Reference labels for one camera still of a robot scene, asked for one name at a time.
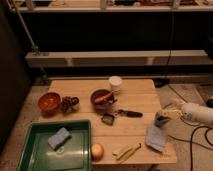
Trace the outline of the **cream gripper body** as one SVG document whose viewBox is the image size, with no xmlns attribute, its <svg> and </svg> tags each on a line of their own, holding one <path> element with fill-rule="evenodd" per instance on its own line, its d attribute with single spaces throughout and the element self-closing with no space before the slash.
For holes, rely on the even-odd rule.
<svg viewBox="0 0 213 171">
<path fill-rule="evenodd" d="M 162 127 L 172 119 L 179 119 L 182 116 L 181 107 L 183 104 L 184 102 L 182 100 L 172 100 L 171 105 L 173 105 L 173 108 L 164 108 L 156 112 L 154 125 L 157 127 Z"/>
</svg>

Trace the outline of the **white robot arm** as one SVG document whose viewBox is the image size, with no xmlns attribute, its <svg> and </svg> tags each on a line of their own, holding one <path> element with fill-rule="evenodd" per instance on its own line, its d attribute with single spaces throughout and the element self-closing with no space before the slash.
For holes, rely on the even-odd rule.
<svg viewBox="0 0 213 171">
<path fill-rule="evenodd" d="M 156 112 L 154 119 L 156 126 L 161 127 L 170 120 L 184 118 L 187 121 L 199 122 L 213 127 L 213 108 L 178 99 L 173 99 L 171 104 L 173 108 L 161 109 Z"/>
</svg>

